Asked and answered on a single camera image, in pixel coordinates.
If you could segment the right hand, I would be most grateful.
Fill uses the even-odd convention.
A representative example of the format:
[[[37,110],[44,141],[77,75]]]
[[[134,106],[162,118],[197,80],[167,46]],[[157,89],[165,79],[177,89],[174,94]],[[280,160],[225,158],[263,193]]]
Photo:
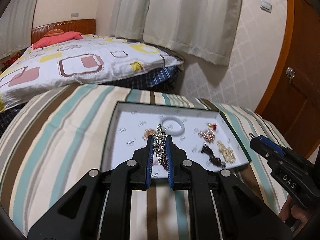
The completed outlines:
[[[303,210],[299,207],[290,195],[287,196],[286,202],[281,208],[281,211],[278,217],[285,222],[290,216],[293,216],[295,219],[301,222],[301,225],[297,229],[300,231],[308,222],[308,220],[315,213],[315,210]]]

